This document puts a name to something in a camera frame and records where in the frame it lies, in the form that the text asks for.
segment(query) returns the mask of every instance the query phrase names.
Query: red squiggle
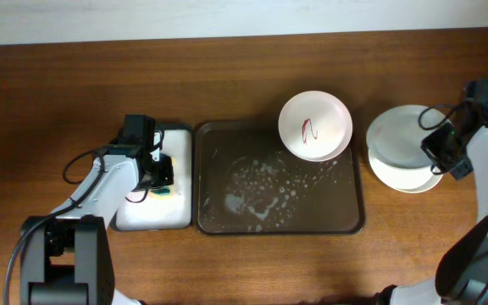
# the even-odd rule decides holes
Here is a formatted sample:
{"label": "red squiggle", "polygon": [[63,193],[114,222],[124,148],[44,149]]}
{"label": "red squiggle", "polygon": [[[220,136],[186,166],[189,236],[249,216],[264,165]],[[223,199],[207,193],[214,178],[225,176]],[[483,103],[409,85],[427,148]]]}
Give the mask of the red squiggle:
{"label": "red squiggle", "polygon": [[304,120],[304,124],[302,124],[302,143],[306,144],[306,136],[307,136],[307,132],[306,132],[306,124],[307,123],[310,123],[310,131],[312,131],[312,136],[314,139],[318,140],[318,131],[316,130],[315,131],[315,136],[313,135],[313,127],[312,127],[312,120],[311,119],[305,119]]}

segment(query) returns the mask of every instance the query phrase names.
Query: white wall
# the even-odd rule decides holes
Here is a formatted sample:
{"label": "white wall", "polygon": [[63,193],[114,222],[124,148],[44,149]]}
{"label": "white wall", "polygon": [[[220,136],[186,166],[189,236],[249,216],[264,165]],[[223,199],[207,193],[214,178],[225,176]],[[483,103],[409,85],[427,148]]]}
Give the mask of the white wall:
{"label": "white wall", "polygon": [[0,0],[0,44],[488,26],[488,0]]}

